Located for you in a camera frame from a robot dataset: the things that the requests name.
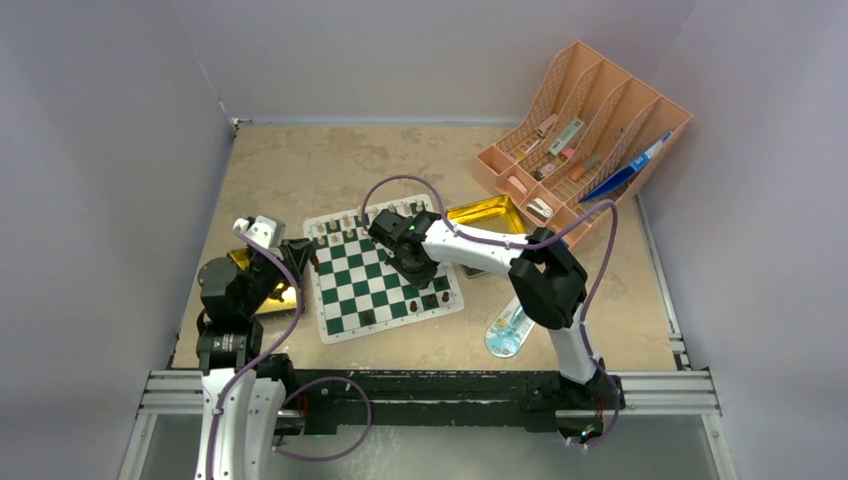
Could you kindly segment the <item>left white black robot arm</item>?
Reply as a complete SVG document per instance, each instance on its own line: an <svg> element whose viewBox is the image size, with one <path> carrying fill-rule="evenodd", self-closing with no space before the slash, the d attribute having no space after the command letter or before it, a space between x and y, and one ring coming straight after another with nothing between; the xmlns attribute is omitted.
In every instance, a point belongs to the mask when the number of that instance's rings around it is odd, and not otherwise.
<svg viewBox="0 0 848 480"><path fill-rule="evenodd" d="M272 293L291 284L276 263L251 247L208 261L197 281L203 413L195 476L259 479L278 411L295 402L298 382L287 355L263 356L256 313Z"/></svg>

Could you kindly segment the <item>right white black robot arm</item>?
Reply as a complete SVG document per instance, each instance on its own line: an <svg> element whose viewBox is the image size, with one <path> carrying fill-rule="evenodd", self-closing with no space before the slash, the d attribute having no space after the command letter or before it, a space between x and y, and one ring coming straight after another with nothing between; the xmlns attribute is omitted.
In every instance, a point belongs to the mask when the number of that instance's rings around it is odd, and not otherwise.
<svg viewBox="0 0 848 480"><path fill-rule="evenodd" d="M599 356L583 326L588 274L560 234L543 227L495 233L431 211L403 216L388 209L368 221L366 233L389 252L387 264L419 289L435 282L443 263L508 279L525 315L550 336L564 399L584 407L599 396Z"/></svg>

